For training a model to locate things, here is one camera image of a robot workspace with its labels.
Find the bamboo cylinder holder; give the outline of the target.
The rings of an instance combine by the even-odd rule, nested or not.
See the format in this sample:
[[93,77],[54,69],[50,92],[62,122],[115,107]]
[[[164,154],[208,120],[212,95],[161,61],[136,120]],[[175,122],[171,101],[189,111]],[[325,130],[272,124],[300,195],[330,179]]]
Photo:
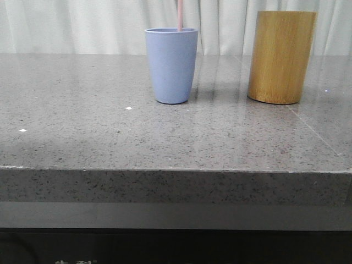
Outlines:
[[259,11],[247,95],[277,105],[300,101],[317,14]]

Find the white curtain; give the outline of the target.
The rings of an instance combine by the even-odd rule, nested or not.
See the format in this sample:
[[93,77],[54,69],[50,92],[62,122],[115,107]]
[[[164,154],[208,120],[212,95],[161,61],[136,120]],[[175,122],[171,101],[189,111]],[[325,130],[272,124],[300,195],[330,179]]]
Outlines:
[[[185,1],[204,55],[250,55],[261,10],[317,13],[312,54],[351,54],[351,1]],[[144,31],[177,25],[176,1],[1,1],[1,52],[144,54]]]

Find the blue plastic cup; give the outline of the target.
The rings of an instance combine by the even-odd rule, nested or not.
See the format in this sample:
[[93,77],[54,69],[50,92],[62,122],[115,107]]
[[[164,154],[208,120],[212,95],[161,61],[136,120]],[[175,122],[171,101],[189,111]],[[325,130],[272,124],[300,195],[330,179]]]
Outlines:
[[145,39],[155,99],[170,105],[186,102],[193,85],[198,31],[146,29]]

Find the pink chopstick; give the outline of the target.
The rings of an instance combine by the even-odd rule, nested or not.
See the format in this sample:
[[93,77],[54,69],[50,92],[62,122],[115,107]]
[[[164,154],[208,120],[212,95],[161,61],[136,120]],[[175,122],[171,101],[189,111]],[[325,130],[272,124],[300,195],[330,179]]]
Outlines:
[[183,0],[177,0],[177,30],[181,32],[183,29]]

